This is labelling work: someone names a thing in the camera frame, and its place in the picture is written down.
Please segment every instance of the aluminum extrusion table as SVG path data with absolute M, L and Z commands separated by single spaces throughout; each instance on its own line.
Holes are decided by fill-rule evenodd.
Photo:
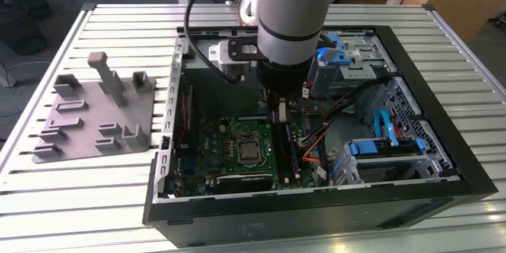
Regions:
M 182 5 L 98 5 L 81 11 L 0 153 L 0 251 L 152 252 L 174 249 L 141 224 L 149 162 L 160 142 L 174 28 Z M 483 164 L 499 192 L 408 229 L 260 242 L 207 252 L 448 252 L 506 247 L 506 92 L 432 11 L 419 6 L 331 6 L 328 25 L 388 25 Z M 190 25 L 237 25 L 237 11 L 196 5 Z M 29 151 L 54 100 L 57 74 L 97 80 L 89 52 L 120 77 L 156 77 L 150 150 L 33 164 Z

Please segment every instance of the blue latch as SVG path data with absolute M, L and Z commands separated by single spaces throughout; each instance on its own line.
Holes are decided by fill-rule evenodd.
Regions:
M 348 144 L 348 146 L 349 146 L 351 155 L 356 155 L 357 154 L 356 144 L 352 142 Z
M 375 154 L 377 153 L 376 144 L 373 143 L 373 140 L 361 140 L 356 143 L 357 152 L 359 154 Z
M 351 65 L 352 60 L 345 55 L 345 45 L 337 35 L 327 34 L 325 36 L 335 43 L 336 47 L 335 49 L 328 47 L 320 48 L 316 58 L 324 62 L 324 65 Z
M 425 145 L 423 139 L 416 138 L 413 141 L 415 141 L 415 143 L 416 143 L 417 148 L 420 149 L 420 151 L 424 152 L 427 150 L 427 145 Z

